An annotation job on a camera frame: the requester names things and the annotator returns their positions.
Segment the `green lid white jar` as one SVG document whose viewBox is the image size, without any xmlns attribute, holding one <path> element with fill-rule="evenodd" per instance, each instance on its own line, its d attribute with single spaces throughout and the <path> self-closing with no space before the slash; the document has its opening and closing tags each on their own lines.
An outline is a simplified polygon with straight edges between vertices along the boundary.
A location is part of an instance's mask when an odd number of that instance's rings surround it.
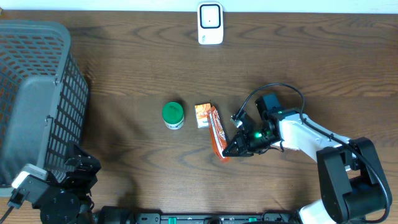
<svg viewBox="0 0 398 224">
<path fill-rule="evenodd" d="M 173 101 L 166 103 L 162 108 L 162 118 L 169 129 L 180 129 L 185 122 L 183 107 Z"/>
</svg>

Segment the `white green carton box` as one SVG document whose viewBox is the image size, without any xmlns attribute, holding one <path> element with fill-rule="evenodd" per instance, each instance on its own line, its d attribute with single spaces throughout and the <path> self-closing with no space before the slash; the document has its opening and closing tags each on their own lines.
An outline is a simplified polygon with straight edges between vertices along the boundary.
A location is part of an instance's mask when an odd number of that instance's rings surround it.
<svg viewBox="0 0 398 224">
<path fill-rule="evenodd" d="M 299 147 L 295 146 L 294 144 L 291 144 L 287 141 L 278 141 L 272 144 L 273 147 L 279 147 L 283 150 L 294 150 L 294 151 L 299 151 Z"/>
</svg>

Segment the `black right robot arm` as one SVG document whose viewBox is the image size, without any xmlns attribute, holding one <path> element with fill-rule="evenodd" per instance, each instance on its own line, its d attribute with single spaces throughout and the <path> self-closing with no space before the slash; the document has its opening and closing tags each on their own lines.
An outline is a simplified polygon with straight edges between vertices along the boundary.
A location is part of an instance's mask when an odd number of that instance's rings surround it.
<svg viewBox="0 0 398 224">
<path fill-rule="evenodd" d="M 250 157 L 274 146 L 304 152 L 317 163 L 321 198 L 297 212 L 299 223 L 365 223 L 366 215 L 387 210 L 392 195 L 374 144 L 350 139 L 313 122 L 299 110 L 284 109 L 275 94 L 256 100 L 262 126 L 246 112 L 232 117 L 239 131 L 223 157 Z"/>
</svg>

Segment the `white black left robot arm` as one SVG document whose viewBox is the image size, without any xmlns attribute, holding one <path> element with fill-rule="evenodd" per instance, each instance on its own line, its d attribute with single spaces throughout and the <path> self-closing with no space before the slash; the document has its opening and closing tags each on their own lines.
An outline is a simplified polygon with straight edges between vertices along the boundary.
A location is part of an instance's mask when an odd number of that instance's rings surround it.
<svg viewBox="0 0 398 224">
<path fill-rule="evenodd" d="M 27 164 L 14 181 L 10 201 L 28 201 L 40 210 L 42 223 L 135 223 L 132 212 L 125 208 L 103 207 L 93 213 L 91 188 L 97 183 L 101 169 L 99 160 L 85 152 L 77 142 L 69 141 L 66 158 L 61 165 L 71 171 L 58 180 L 53 172 Z"/>
</svg>

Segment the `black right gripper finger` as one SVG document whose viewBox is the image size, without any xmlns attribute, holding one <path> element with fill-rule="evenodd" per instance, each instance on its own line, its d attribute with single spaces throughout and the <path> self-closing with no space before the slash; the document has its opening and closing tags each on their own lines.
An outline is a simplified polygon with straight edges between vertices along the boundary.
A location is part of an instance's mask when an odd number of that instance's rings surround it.
<svg viewBox="0 0 398 224">
<path fill-rule="evenodd" d="M 244 146 L 244 132 L 243 131 L 238 131 L 234 138 L 230 141 L 228 144 L 228 149 L 242 149 Z"/>
<path fill-rule="evenodd" d="M 251 157 L 252 153 L 244 144 L 232 142 L 223 150 L 222 155 L 224 157 Z"/>
</svg>

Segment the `orange white snack packet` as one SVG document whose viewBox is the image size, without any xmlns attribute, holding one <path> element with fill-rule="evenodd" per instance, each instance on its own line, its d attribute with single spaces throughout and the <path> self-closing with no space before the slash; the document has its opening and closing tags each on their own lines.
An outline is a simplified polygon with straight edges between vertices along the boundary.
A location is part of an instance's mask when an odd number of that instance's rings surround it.
<svg viewBox="0 0 398 224">
<path fill-rule="evenodd" d="M 210 103 L 195 105 L 195 116 L 198 128 L 208 127 L 208 113 L 210 112 L 210 109 Z"/>
</svg>

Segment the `red Top chocolate bar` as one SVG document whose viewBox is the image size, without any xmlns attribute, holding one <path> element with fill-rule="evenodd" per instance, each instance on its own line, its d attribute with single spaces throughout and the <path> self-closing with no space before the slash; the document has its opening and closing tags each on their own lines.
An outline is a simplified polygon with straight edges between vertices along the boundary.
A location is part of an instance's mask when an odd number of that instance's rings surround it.
<svg viewBox="0 0 398 224">
<path fill-rule="evenodd" d="M 226 149 L 228 143 L 215 106 L 210 108 L 207 120 L 211 136 L 211 145 L 214 153 L 221 162 L 229 162 L 230 158 L 223 156 L 223 151 Z"/>
</svg>

